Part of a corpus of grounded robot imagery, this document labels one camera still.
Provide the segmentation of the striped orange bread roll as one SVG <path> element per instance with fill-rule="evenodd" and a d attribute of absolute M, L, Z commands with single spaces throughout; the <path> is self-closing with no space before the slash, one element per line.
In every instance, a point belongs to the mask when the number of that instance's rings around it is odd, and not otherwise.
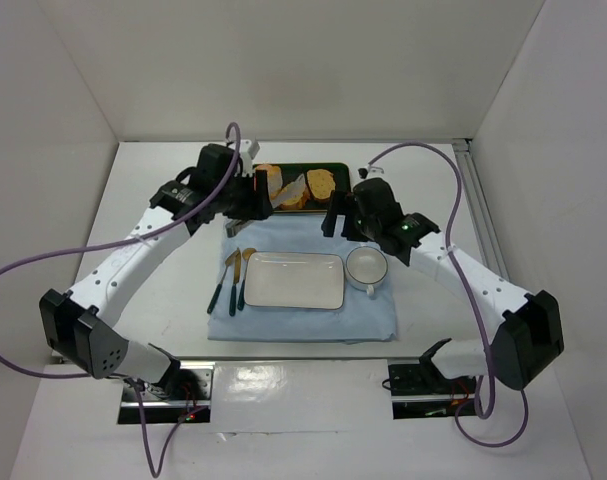
<path fill-rule="evenodd" d="M 307 187 L 305 175 L 300 174 L 293 182 L 287 184 L 272 200 L 272 208 L 276 209 L 284 202 L 301 196 Z"/>

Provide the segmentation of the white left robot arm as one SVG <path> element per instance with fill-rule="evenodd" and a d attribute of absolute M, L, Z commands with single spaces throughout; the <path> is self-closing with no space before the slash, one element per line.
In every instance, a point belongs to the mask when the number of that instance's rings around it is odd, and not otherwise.
<path fill-rule="evenodd" d="M 121 336 L 115 329 L 124 309 L 175 250 L 217 215 L 232 234 L 268 218 L 287 201 L 310 191 L 306 174 L 278 184 L 253 160 L 258 145 L 208 144 L 195 165 L 164 183 L 130 232 L 100 265 L 66 292 L 47 291 L 39 301 L 48 345 L 95 379 L 130 378 L 169 397 L 186 378 L 167 351 Z"/>

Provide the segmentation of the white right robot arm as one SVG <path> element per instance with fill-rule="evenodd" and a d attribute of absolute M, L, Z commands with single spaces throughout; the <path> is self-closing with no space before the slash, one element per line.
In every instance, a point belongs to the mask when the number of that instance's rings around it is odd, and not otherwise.
<path fill-rule="evenodd" d="M 456 246 L 420 213 L 404 213 L 390 185 L 365 180 L 337 192 L 331 211 L 344 216 L 342 235 L 371 241 L 404 265 L 432 278 L 462 301 L 475 300 L 484 334 L 477 340 L 437 342 L 420 358 L 446 379 L 493 374 L 524 389 L 564 350 L 559 304 L 509 283 Z"/>

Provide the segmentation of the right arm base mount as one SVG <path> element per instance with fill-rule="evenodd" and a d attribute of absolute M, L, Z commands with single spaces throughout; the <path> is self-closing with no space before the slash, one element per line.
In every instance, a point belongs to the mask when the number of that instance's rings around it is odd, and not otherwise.
<path fill-rule="evenodd" d="M 473 400 L 477 381 L 472 377 L 448 380 L 418 362 L 392 362 L 381 382 L 392 402 L 394 420 L 475 416 Z"/>

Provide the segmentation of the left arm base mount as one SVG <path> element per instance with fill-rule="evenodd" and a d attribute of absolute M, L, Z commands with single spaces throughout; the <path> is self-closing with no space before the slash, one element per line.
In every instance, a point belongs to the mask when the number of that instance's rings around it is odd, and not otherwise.
<path fill-rule="evenodd" d="M 145 384 L 138 388 L 148 425 L 206 424 L 211 420 L 215 363 L 184 361 L 170 393 Z"/>

